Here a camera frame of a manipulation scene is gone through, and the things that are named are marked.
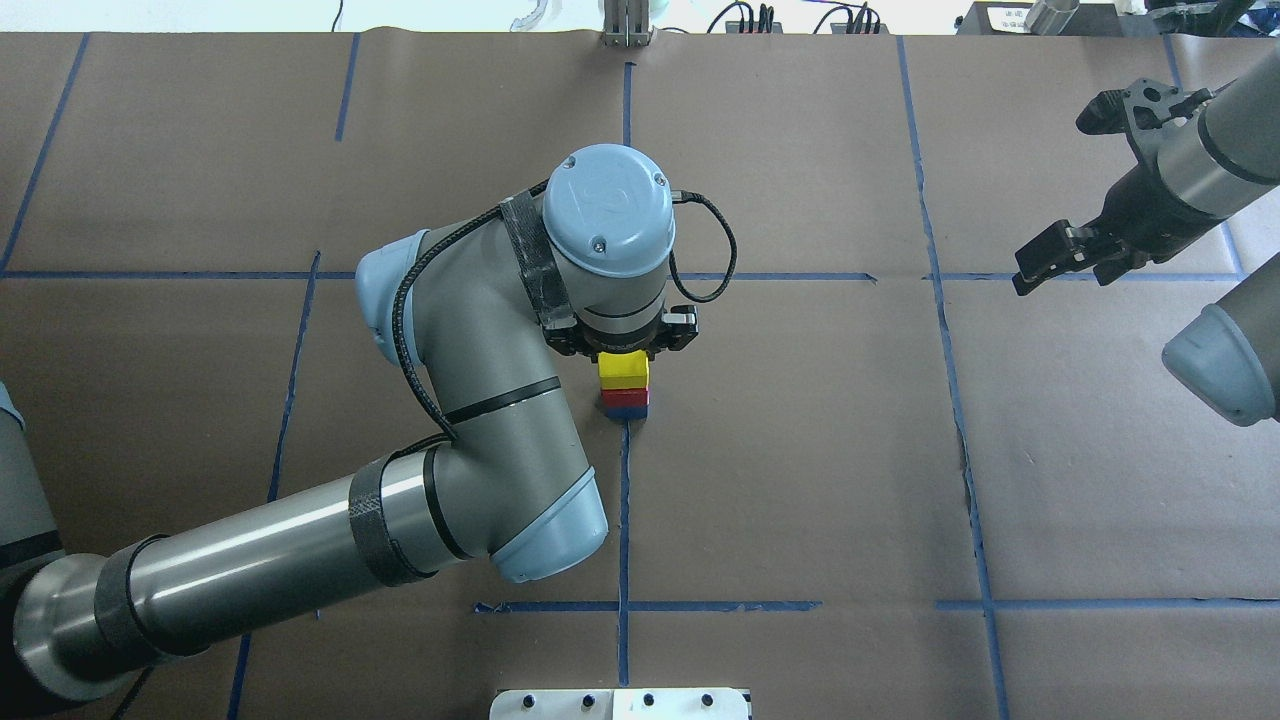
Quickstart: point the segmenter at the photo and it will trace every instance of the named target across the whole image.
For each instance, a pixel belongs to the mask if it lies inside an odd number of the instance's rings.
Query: yellow block
[[[649,387],[649,355],[644,350],[626,355],[602,352],[596,363],[600,370],[600,389]]]

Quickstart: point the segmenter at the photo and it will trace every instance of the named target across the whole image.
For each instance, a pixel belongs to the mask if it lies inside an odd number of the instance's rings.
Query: stacked blocks
[[[602,352],[600,401],[604,415],[614,420],[649,416],[649,355],[644,350],[626,355]]]

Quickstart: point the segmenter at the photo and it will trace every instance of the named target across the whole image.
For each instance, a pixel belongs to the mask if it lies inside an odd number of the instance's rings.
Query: metal bracket
[[[735,688],[503,691],[489,720],[750,720],[751,693]]]
[[[649,0],[604,0],[604,44],[611,47],[643,47],[653,40]]]

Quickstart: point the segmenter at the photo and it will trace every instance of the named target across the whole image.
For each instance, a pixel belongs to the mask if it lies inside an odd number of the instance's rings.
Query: black cable
[[[845,32],[849,32],[847,28],[854,27],[854,9],[850,8],[849,5],[836,5],[835,8],[827,10],[827,14],[823,15],[820,20],[818,20],[818,26],[813,28],[813,35],[818,35],[818,31],[822,29],[822,23],[827,22],[827,18],[829,18],[831,15],[835,15],[836,13],[838,13],[841,10],[849,13],[849,15],[847,15],[849,22],[845,23],[845,28],[846,28]]]
[[[429,447],[435,447],[436,445],[440,445],[443,442],[449,442],[449,436],[444,433],[435,433],[434,436],[425,437],[407,447],[402,447],[401,450],[392,452],[390,459],[388,461],[396,460],[397,457],[404,457],[406,455],[413,455],[415,452],[420,452]]]
[[[755,10],[751,8],[751,4],[744,3],[742,0],[736,0],[735,3],[724,5],[724,9],[721,10],[721,14],[716,15],[716,19],[712,20],[712,24],[707,26],[707,33],[710,35],[712,32],[714,32],[716,23],[718,23],[721,18],[727,15],[728,12],[732,10],[733,8],[737,8],[737,14],[740,18],[737,23],[737,32],[742,32],[745,26],[755,24]]]
[[[536,197],[538,195],[541,195],[544,190],[547,190],[547,181],[530,187],[529,193]],[[404,301],[408,297],[408,291],[413,287],[413,283],[417,282],[417,278],[422,274],[422,270],[426,269],[426,265],[430,264],[431,260],[434,260],[440,252],[452,247],[463,237],[479,229],[480,225],[497,219],[500,214],[500,210],[495,205],[467,220],[458,229],[447,234],[444,240],[428,249],[428,251],[420,255],[417,261],[413,263],[413,266],[404,273],[404,279],[402,279],[399,287],[396,288],[396,297],[392,300],[392,342],[396,345],[396,359],[399,360],[401,373],[404,374],[404,382],[408,383],[408,388],[413,392],[413,397],[417,400],[419,405],[422,406],[422,410],[426,410],[426,414],[435,421],[436,425],[440,425],[440,429],[444,430],[444,436],[449,441],[458,439],[458,433],[453,430],[453,425],[444,418],[444,413],[435,406],[435,402],[431,401],[431,396],[426,393],[426,388],[422,387],[422,380],[417,377],[417,370],[413,369],[413,357],[408,354],[408,343],[404,341]]]
[[[154,670],[155,667],[143,667],[142,673],[138,673],[138,679],[133,680],[133,687],[129,688],[129,692],[125,693],[124,700],[120,701],[120,705],[115,708],[115,712],[111,714],[111,720],[122,720],[124,717],[124,714],[129,711],[129,706],[133,705],[133,701],[138,698],[138,693],[142,692],[142,685],[147,682],[147,678],[151,676],[151,673]]]
[[[672,247],[671,255],[667,256],[667,266],[671,269],[671,282],[676,284],[676,290],[680,291],[680,295],[684,295],[694,302],[710,302],[712,300],[719,297],[721,293],[724,292],[724,288],[728,287],[728,282],[733,279],[733,270],[737,268],[737,238],[733,237],[733,229],[728,227],[728,220],[724,219],[719,208],[701,195],[685,191],[680,193],[678,200],[672,199],[672,202],[676,205],[696,202],[710,210],[712,215],[716,215],[716,219],[719,220],[721,227],[724,228],[724,237],[728,238],[728,268],[724,269],[724,279],[721,281],[719,287],[713,290],[709,295],[694,295],[692,292],[689,292],[689,288],[686,288],[685,283],[680,279],[680,270],[676,269],[676,249]]]

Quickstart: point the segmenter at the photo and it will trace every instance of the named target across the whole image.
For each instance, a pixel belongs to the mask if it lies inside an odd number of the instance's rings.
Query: blue tape line
[[[724,273],[680,273],[685,281],[721,281]],[[735,281],[854,281],[877,282],[867,273],[733,273]]]
[[[942,612],[977,612],[982,603],[972,600],[940,600],[934,607]],[[1249,607],[1280,609],[1277,598],[1248,597],[1101,597],[1078,600],[997,600],[1000,611],[1034,610],[1215,610]]]
[[[617,612],[621,603],[599,601],[524,601],[485,605],[477,602],[476,615],[507,615],[518,612]],[[820,600],[658,600],[628,601],[627,612],[809,612],[822,607]]]
[[[84,50],[88,47],[88,33],[81,35],[79,49],[76,50],[76,59],[72,60],[72,69],[67,73],[67,82],[63,85],[63,95],[58,99],[58,108],[54,110],[54,118],[49,120],[49,131],[45,132],[45,142],[40,146],[40,154],[36,155],[36,165],[31,169],[31,177],[27,178],[27,191],[22,193],[22,204],[18,205],[18,215],[13,219],[13,229],[9,231],[9,242],[4,247],[4,255],[0,256],[0,273],[9,266],[9,259],[13,258],[13,250],[18,246],[18,236],[22,233],[22,223],[27,219],[27,209],[31,208],[31,197],[36,193],[36,184],[40,183],[40,172],[45,169],[45,159],[49,158],[49,147],[54,143],[54,133],[58,132],[58,123],[63,119],[63,111],[67,109],[67,99],[72,95],[72,86],[76,85],[76,76],[79,74],[81,63],[84,60]]]
[[[1169,77],[1174,81],[1174,87],[1187,90],[1183,87],[1183,73],[1178,72],[1178,54],[1174,53],[1174,41],[1167,35],[1162,35],[1161,38],[1165,41],[1165,59],[1169,60]]]
[[[1240,263],[1240,250],[1235,245],[1235,233],[1231,232],[1230,220],[1222,220],[1219,225],[1222,228],[1222,237],[1226,238],[1226,252],[1231,256],[1231,269],[1235,270],[1235,279],[1243,281],[1247,273],[1244,272],[1244,264]]]
[[[622,423],[622,489],[618,507],[618,687],[631,684],[631,420]]]
[[[818,600],[742,601],[635,601],[632,612],[809,612],[822,607]]]
[[[631,147],[631,69],[635,67],[630,60],[622,65],[622,145],[627,147]]]
[[[911,78],[908,72],[906,44],[897,36],[897,63],[902,74],[902,100],[906,104],[906,124],[911,136],[911,155],[915,164],[915,187],[920,200],[920,219],[929,241],[929,269],[933,301],[938,311],[938,329],[942,334],[942,356],[947,365],[947,386],[951,392],[951,414],[960,437],[964,460],[964,484],[969,500],[969,528],[973,534],[973,553],[978,561],[978,588],[982,592],[983,618],[987,625],[987,652],[991,659],[992,683],[996,689],[996,707],[1001,720],[1009,720],[1009,696],[1005,692],[1005,669],[1000,660],[1000,639],[996,632],[996,607],[991,597],[991,577],[987,571],[987,551],[982,538],[982,518],[978,514],[978,493],[973,480],[973,462],[969,456],[969,434],[965,430],[964,406],[960,401],[960,382],[956,375],[955,354],[951,347],[951,329],[947,327],[946,299],[942,293],[942,272],[938,265],[938,247],[933,237],[933,220],[924,201],[924,159],[920,154],[920,133],[915,124],[915,102],[911,99]]]
[[[20,281],[310,281],[301,270],[9,270],[0,278]],[[356,273],[316,273],[317,281],[352,281]]]
[[[289,368],[289,389],[284,396],[284,413],[280,416],[280,434],[275,441],[275,460],[271,464],[271,482],[266,488],[266,501],[274,502],[280,493],[280,465],[284,459],[284,438],[289,432],[289,418],[293,415],[293,398],[298,383],[298,360],[302,357],[302,341],[307,334],[307,319],[311,316],[311,301],[315,299],[316,275],[320,269],[320,252],[316,251],[311,259],[311,272],[308,273],[307,292],[302,300],[302,318],[298,320],[298,338],[293,345],[293,364]],[[236,676],[232,680],[232,697],[227,706],[227,720],[236,720],[239,715],[241,694],[244,691],[244,670],[248,667],[248,651],[252,633],[241,635],[239,656],[236,659]]]
[[[356,79],[356,55],[360,53],[360,33],[351,36],[351,56],[347,59],[347,82],[342,87],[342,106],[338,108],[338,129],[333,133],[335,142],[342,142],[347,129],[347,106],[351,104],[351,83]]]
[[[1012,272],[1009,273],[942,273],[943,282],[961,282],[961,281],[1001,281],[1010,282],[1014,277]],[[1240,279],[1238,275],[1228,273],[1128,273],[1121,275],[1116,282],[1149,282],[1149,283],[1170,283],[1170,282],[1235,282]],[[1050,278],[1050,282],[1097,282],[1093,273],[1066,273],[1065,275],[1057,275],[1056,278]]]
[[[227,720],[239,717],[239,701],[244,693],[244,671],[248,669],[248,648],[253,635],[244,633],[241,635],[239,655],[236,656],[236,676],[232,680],[232,697],[227,703]]]
[[[602,601],[527,601],[485,605],[477,602],[472,609],[476,615],[506,615],[508,612],[617,612],[618,603]]]
[[[280,416],[280,434],[275,441],[275,461],[271,464],[271,484],[266,489],[266,501],[274,502],[280,495],[280,469],[284,462],[284,437],[289,432],[289,419],[293,416],[293,400],[298,388],[298,363],[302,359],[302,342],[307,334],[307,320],[311,318],[311,302],[316,295],[316,274],[320,269],[320,251],[311,259],[311,272],[307,279],[307,293],[302,300],[302,319],[298,320],[298,340],[293,343],[293,364],[289,368],[289,389],[284,393],[284,414]]]

